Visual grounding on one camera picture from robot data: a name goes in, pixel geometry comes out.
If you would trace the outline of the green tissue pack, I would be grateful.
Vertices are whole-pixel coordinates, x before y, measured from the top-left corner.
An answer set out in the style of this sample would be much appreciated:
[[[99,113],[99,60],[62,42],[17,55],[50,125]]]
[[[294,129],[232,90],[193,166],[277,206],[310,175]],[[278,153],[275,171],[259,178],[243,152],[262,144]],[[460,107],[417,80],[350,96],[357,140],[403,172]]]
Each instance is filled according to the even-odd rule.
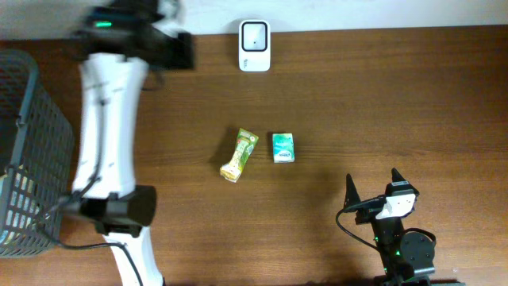
[[[294,162],[294,138],[292,133],[273,133],[272,147],[275,163]]]

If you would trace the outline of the green snack stick pack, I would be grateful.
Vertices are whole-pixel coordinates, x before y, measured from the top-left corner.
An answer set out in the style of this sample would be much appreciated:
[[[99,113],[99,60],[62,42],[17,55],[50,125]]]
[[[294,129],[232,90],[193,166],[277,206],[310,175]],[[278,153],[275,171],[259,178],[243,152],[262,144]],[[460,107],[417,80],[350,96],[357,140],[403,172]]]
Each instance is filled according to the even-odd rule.
[[[236,183],[241,177],[248,158],[251,156],[259,137],[245,129],[239,129],[231,160],[220,167],[220,175]]]

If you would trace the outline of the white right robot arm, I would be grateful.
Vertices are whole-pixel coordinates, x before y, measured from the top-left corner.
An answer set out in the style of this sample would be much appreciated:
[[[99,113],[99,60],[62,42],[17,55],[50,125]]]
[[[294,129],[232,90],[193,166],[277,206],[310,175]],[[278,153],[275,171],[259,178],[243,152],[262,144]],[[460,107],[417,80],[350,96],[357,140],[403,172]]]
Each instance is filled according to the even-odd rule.
[[[419,229],[405,228],[402,220],[415,211],[420,192],[396,168],[382,195],[362,200],[353,178],[346,175],[344,206],[337,212],[337,226],[351,238],[375,250],[381,258],[384,274],[374,278],[375,285],[460,285],[458,280],[431,280],[436,272],[433,260],[437,237]],[[372,243],[347,230],[340,222],[345,213],[354,213],[355,224],[369,224]]]

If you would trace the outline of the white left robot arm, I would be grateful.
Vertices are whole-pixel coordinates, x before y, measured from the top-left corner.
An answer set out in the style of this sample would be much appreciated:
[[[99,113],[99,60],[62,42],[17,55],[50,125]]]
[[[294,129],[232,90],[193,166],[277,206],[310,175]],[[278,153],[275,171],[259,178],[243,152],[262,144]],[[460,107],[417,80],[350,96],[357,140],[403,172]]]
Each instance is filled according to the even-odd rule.
[[[193,37],[150,24],[109,22],[77,31],[83,88],[79,164],[71,195],[58,211],[93,224],[114,254],[124,285],[164,285],[150,226],[157,194],[134,176],[137,107],[150,67],[192,69]]]

